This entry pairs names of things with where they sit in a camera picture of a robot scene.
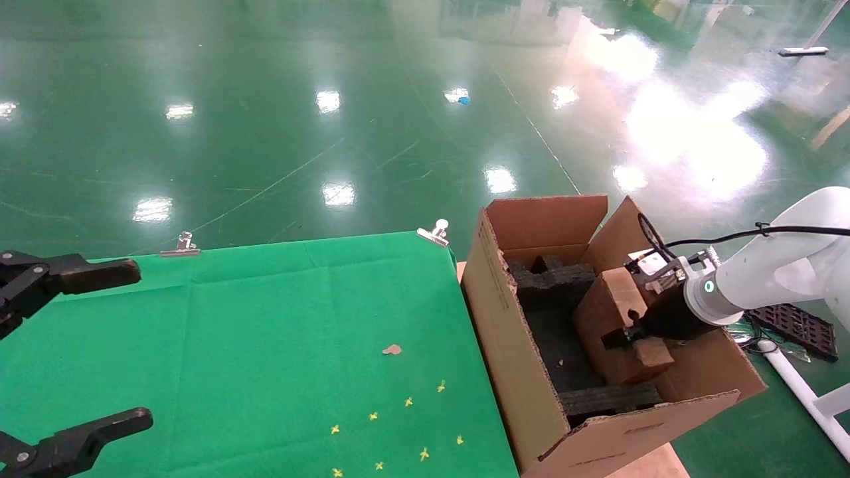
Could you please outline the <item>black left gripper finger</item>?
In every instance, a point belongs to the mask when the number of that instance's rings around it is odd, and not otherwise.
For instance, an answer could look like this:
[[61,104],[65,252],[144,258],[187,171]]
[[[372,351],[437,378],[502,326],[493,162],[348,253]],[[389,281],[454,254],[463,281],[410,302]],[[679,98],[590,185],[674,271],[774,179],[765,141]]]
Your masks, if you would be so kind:
[[91,263],[80,254],[50,258],[18,251],[1,257],[1,339],[15,332],[59,295],[79,295],[141,279],[139,264],[131,258]]
[[31,445],[1,433],[2,477],[70,477],[91,469],[113,441],[153,426],[148,408],[133,408],[56,432]]

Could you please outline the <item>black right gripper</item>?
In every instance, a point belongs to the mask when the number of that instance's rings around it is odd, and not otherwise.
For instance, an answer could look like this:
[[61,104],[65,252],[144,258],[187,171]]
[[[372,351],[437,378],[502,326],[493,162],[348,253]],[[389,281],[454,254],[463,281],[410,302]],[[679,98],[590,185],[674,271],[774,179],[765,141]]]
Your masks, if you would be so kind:
[[699,336],[699,318],[685,300],[683,283],[663,290],[647,307],[639,323],[604,334],[601,338],[604,348],[623,348],[646,338],[646,334],[670,340],[693,340]]

